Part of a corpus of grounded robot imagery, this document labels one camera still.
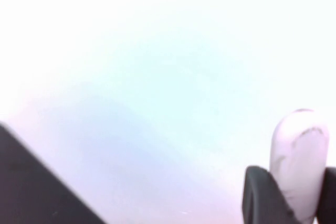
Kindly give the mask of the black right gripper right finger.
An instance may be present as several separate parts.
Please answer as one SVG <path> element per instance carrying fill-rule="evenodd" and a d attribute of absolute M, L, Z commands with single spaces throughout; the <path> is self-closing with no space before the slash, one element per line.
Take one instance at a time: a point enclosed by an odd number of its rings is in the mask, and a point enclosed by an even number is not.
<path fill-rule="evenodd" d="M 324 181 L 317 210 L 319 224 L 335 224 L 336 177 L 335 167 L 325 169 Z"/>

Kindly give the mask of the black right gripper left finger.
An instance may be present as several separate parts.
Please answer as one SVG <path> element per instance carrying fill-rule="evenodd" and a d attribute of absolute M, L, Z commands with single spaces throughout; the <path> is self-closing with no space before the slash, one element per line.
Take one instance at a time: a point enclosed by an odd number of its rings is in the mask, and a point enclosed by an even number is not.
<path fill-rule="evenodd" d="M 299 223 L 273 176 L 259 166 L 248 166 L 242 199 L 244 224 Z"/>

